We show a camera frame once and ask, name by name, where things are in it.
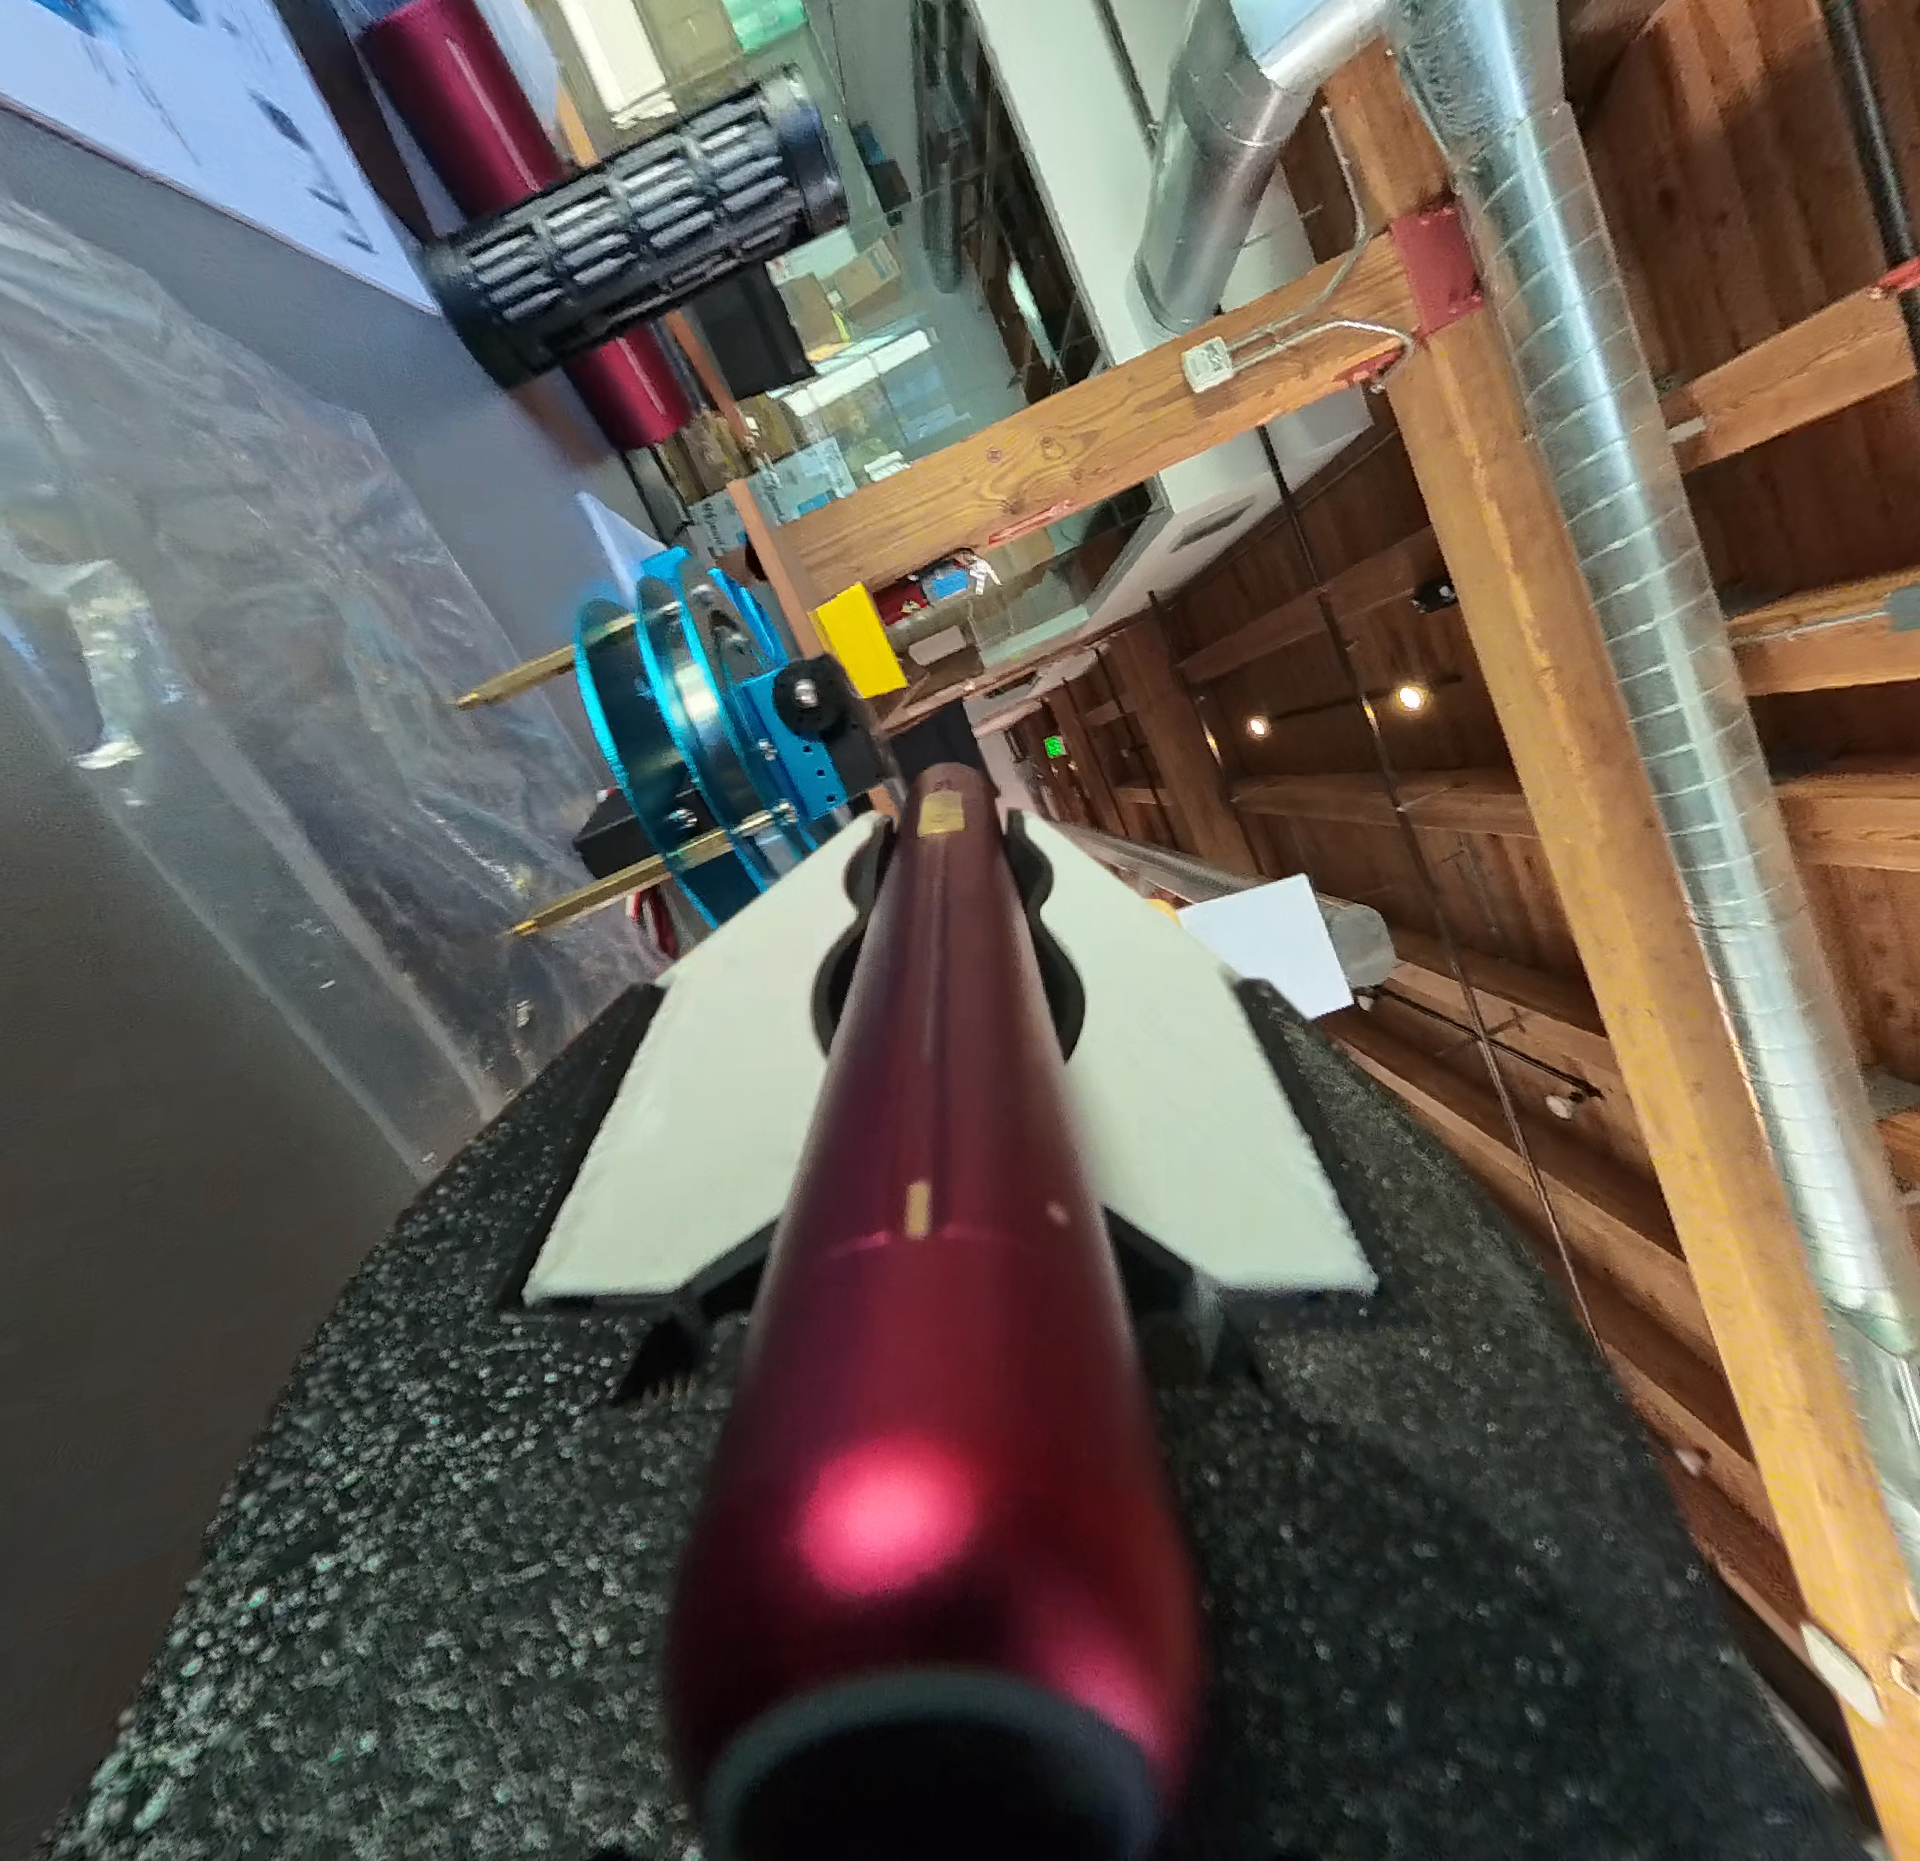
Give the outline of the large clear plastic bag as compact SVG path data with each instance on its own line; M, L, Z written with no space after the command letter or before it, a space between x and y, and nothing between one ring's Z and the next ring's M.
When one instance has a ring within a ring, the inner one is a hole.
M5 676L417 1176L656 970L556 711L372 424L5 196Z

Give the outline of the blue round turntable base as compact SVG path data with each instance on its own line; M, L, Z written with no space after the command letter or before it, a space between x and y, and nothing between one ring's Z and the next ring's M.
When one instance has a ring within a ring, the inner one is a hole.
M569 648L466 689L455 709L497 705L570 676L626 805L607 833L636 839L636 856L607 869L579 911L654 881L717 930L852 818L799 818L769 736L769 677L814 655L788 645L742 582L684 549L627 563L627 577L633 605L589 599Z

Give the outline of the silver ventilation duct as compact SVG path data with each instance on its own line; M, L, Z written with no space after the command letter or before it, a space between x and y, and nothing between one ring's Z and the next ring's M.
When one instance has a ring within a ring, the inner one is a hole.
M1650 804L1664 913L1712 999L1848 1379L1915 1390L1915 1252L1740 693L1565 100L1555 0L1190 0L1134 258L1169 335L1230 283L1278 147L1376 37L1460 196Z

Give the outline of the grey desk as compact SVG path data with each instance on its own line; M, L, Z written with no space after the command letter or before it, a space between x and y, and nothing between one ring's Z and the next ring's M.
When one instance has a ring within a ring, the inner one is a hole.
M636 485L573 391L5 115L5 190L362 413L530 658ZM5 682L5 1856L93 1775L300 1345L412 1200L354 1104Z

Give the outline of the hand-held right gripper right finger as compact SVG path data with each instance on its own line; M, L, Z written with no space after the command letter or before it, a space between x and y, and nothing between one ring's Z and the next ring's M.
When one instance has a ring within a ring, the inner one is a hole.
M1082 992L1065 1082L1096 1202L1230 1298L1376 1294L1236 977L1062 828L1007 818Z

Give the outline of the black screwdriver bit holder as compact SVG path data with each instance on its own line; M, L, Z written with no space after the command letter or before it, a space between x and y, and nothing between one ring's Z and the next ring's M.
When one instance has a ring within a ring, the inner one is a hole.
M850 220L793 64L431 242L420 275L466 351L524 385Z

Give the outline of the red metal case tube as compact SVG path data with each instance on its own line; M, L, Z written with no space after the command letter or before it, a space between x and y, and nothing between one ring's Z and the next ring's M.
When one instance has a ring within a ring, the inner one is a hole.
M362 48L454 204L479 220L570 178L477 0L403 0L362 33ZM659 447L690 402L649 330L564 366L622 452Z

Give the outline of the red electric screwdriver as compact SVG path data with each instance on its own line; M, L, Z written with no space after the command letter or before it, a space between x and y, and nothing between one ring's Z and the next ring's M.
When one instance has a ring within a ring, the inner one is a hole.
M981 772L883 858L690 1525L706 1856L1150 1856L1202 1611Z

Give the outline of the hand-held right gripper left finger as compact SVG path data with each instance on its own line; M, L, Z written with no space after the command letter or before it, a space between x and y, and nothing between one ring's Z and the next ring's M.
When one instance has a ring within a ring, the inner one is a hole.
M856 818L665 973L525 1306L674 1294L779 1220L825 1081L814 989L881 830Z

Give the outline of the yellow storage bin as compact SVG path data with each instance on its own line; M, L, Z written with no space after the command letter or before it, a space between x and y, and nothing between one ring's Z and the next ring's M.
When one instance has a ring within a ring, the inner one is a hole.
M892 632L876 611L871 591L854 582L810 608L825 648L837 660L852 690L865 700L883 700L907 689L907 673L894 648Z

